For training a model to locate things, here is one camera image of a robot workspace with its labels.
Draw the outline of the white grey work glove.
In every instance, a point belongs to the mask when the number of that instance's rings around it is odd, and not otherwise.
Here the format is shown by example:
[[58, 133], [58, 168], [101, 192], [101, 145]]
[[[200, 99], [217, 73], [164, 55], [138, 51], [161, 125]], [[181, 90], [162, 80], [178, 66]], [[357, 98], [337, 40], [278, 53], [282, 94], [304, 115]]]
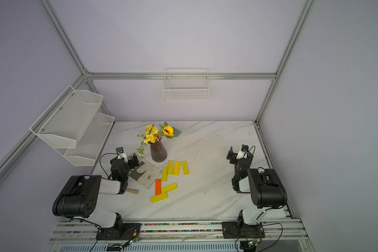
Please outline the white grey work glove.
[[161, 174], [162, 171], [153, 164], [140, 161], [139, 165], [131, 170], [129, 176], [144, 188], [150, 189]]

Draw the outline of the orange building block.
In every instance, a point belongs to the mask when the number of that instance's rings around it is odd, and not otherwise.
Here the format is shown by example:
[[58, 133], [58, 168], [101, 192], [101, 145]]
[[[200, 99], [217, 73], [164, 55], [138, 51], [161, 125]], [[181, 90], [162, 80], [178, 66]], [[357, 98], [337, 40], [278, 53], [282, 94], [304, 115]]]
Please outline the orange building block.
[[161, 184], [162, 184], [161, 179], [156, 179], [156, 181], [155, 181], [155, 195], [160, 195], [162, 193]]

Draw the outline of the yellow building block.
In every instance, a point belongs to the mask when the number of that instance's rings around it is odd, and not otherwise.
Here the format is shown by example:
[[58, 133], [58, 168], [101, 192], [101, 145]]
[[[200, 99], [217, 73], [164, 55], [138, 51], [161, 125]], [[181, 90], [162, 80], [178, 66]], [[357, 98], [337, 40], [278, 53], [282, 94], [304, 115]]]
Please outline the yellow building block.
[[155, 203], [155, 202], [158, 202], [158, 201], [165, 200], [167, 198], [168, 198], [168, 194], [167, 193], [161, 193], [161, 194], [158, 194], [158, 195], [155, 195], [155, 196], [151, 196], [150, 197], [150, 202], [151, 203]]
[[173, 175], [174, 175], [174, 176], [178, 176], [178, 175], [179, 175], [179, 172], [180, 172], [180, 165], [181, 165], [181, 162], [180, 162], [180, 161], [176, 161], [176, 162], [175, 162], [175, 166], [174, 166], [174, 169], [173, 169]]
[[188, 163], [186, 161], [182, 161], [182, 168], [183, 168], [184, 175], [190, 174]]
[[176, 190], [177, 189], [177, 184], [173, 183], [168, 186], [165, 186], [161, 189], [161, 193], [168, 193], [170, 191]]
[[168, 174], [173, 174], [173, 165], [174, 165], [174, 161], [172, 160], [168, 161]]
[[161, 181], [165, 182], [168, 180], [168, 167], [163, 167]]

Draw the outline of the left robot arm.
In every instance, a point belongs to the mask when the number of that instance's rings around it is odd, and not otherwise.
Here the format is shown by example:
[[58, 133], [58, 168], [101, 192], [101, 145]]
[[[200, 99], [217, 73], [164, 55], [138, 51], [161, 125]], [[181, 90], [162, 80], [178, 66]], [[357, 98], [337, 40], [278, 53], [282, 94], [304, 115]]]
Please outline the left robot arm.
[[79, 220], [97, 227], [97, 240], [133, 239], [138, 236], [139, 224], [124, 224], [119, 213], [98, 203], [100, 195], [122, 195], [129, 191], [130, 170], [139, 165], [135, 154], [118, 153], [110, 161], [111, 177], [100, 175], [71, 176], [53, 204], [53, 214]]

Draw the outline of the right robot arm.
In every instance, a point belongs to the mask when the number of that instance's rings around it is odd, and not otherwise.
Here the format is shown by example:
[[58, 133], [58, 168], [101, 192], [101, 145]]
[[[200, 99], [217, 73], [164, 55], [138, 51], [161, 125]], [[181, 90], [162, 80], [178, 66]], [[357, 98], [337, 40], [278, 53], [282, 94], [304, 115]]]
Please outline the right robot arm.
[[224, 222], [224, 232], [239, 237], [255, 232], [263, 236], [262, 218], [271, 210], [280, 210], [287, 205], [288, 197], [274, 169], [251, 168], [254, 155], [251, 148], [242, 145], [235, 153], [232, 148], [226, 159], [234, 165], [232, 188], [238, 194], [249, 194], [253, 206], [241, 210], [236, 222]]

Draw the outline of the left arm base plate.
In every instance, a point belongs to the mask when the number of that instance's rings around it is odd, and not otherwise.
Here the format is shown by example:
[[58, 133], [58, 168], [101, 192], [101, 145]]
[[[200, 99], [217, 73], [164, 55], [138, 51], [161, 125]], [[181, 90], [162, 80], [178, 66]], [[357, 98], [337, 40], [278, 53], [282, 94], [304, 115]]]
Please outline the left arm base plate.
[[121, 228], [102, 228], [96, 235], [96, 240], [133, 240], [139, 236], [140, 223], [125, 223]]

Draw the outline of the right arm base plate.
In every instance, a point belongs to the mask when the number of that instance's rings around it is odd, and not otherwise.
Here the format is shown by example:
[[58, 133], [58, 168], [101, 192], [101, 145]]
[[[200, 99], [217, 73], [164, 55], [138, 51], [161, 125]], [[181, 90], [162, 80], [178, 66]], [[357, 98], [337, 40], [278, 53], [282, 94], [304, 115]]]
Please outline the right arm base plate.
[[237, 238], [265, 238], [262, 225], [239, 225], [237, 222], [222, 222], [223, 237], [225, 239]]

